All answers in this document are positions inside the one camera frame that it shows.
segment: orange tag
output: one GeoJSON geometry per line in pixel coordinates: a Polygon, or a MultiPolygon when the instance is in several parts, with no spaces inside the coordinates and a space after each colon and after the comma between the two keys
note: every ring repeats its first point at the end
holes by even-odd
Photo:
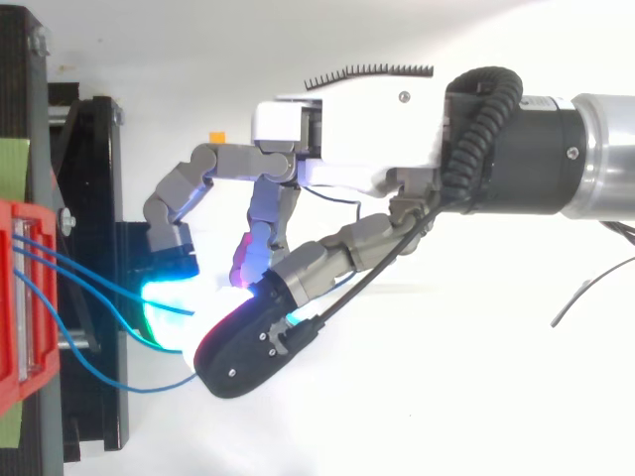
{"type": "Polygon", "coordinates": [[[209,142],[211,142],[212,144],[224,144],[225,133],[224,132],[210,132],[209,142]]]}

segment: green tape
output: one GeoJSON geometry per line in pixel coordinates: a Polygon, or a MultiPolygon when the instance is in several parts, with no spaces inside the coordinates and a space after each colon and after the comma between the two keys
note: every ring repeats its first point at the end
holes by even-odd
{"type": "MultiPolygon", "coordinates": [[[[0,138],[0,199],[24,201],[29,164],[28,139],[0,138]]],[[[22,428],[22,402],[0,416],[0,448],[17,448],[22,428]]]]}
{"type": "Polygon", "coordinates": [[[29,163],[28,139],[0,138],[0,198],[24,201],[29,163]]]}
{"type": "Polygon", "coordinates": [[[0,416],[0,448],[20,446],[20,428],[22,427],[22,402],[11,407],[0,416]]]}

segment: white wall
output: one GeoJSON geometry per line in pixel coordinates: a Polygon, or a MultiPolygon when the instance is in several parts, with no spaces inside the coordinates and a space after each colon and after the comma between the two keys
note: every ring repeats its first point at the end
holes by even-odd
{"type": "MultiPolygon", "coordinates": [[[[527,93],[635,94],[628,2],[28,3],[54,32],[52,79],[79,79],[84,95],[126,110],[127,219],[141,219],[154,184],[209,131],[246,141],[258,101],[345,63],[430,62],[447,78],[500,64],[527,93]]],[[[220,183],[191,217],[211,277],[228,269],[249,194],[220,183]]],[[[291,242],[352,215],[302,197],[291,242]],[[329,221],[307,226],[316,216],[329,221]]],[[[444,216],[257,392],[225,402],[196,382],[133,395],[126,448],[86,445],[67,474],[633,474],[632,271],[549,327],[583,280],[629,253],[596,223],[444,216]]],[[[130,344],[132,383],[186,372],[130,344]]]]}

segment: black cable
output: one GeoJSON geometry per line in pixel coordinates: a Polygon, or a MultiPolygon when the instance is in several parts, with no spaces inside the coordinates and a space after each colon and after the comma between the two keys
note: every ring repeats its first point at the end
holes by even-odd
{"type": "Polygon", "coordinates": [[[444,202],[471,197],[496,137],[518,108],[523,81],[504,67],[480,67],[457,77],[447,92],[475,94],[490,89],[474,119],[449,155],[442,173],[444,202]]]}
{"type": "Polygon", "coordinates": [[[631,261],[635,261],[635,257],[633,258],[629,258],[626,261],[622,261],[619,265],[615,265],[613,268],[611,268],[608,271],[605,271],[604,273],[602,273],[601,275],[599,275],[597,278],[595,278],[592,281],[589,281],[586,285],[584,285],[583,287],[581,287],[579,290],[577,290],[577,293],[575,293],[575,295],[573,295],[573,297],[571,298],[571,300],[569,302],[567,302],[567,305],[565,307],[563,307],[563,310],[561,310],[558,315],[556,316],[556,318],[552,321],[552,327],[556,327],[558,324],[560,324],[561,320],[563,320],[563,317],[565,317],[565,314],[569,311],[569,309],[572,308],[572,306],[575,304],[575,302],[581,298],[581,296],[586,293],[593,285],[595,285],[598,281],[600,281],[602,278],[604,278],[606,275],[611,274],[613,271],[621,268],[624,265],[627,265],[628,263],[630,263],[631,261]]]}
{"type": "Polygon", "coordinates": [[[442,211],[450,207],[450,205],[439,206],[432,210],[426,216],[420,218],[415,226],[401,239],[401,241],[388,253],[383,260],[379,262],[375,268],[370,270],[359,282],[353,286],[344,296],[338,299],[331,307],[329,307],[322,315],[314,317],[312,321],[316,327],[324,325],[336,313],[338,313],[353,298],[361,293],[375,278],[377,278],[390,264],[401,254],[402,251],[413,241],[419,234],[425,236],[426,226],[428,226],[442,211]]]}
{"type": "Polygon", "coordinates": [[[321,193],[308,188],[307,186],[303,186],[303,189],[306,190],[308,193],[312,193],[313,195],[323,199],[323,200],[328,200],[328,201],[332,201],[334,203],[344,203],[347,205],[357,205],[357,211],[355,212],[355,218],[357,219],[357,221],[359,221],[359,219],[361,218],[361,201],[359,200],[344,200],[343,198],[333,198],[332,196],[326,196],[326,195],[322,195],[321,193]]]}
{"type": "Polygon", "coordinates": [[[622,235],[631,245],[635,245],[635,228],[619,221],[600,221],[600,224],[615,233],[622,235]]]}

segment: red bin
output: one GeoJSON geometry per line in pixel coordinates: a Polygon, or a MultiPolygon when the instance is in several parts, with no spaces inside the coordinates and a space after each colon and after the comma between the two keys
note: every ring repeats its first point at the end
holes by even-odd
{"type": "Polygon", "coordinates": [[[13,251],[13,246],[52,263],[55,259],[14,240],[13,234],[55,249],[56,216],[38,205],[0,200],[0,416],[38,391],[60,369],[58,327],[13,270],[29,277],[57,309],[56,272],[13,251]]]}

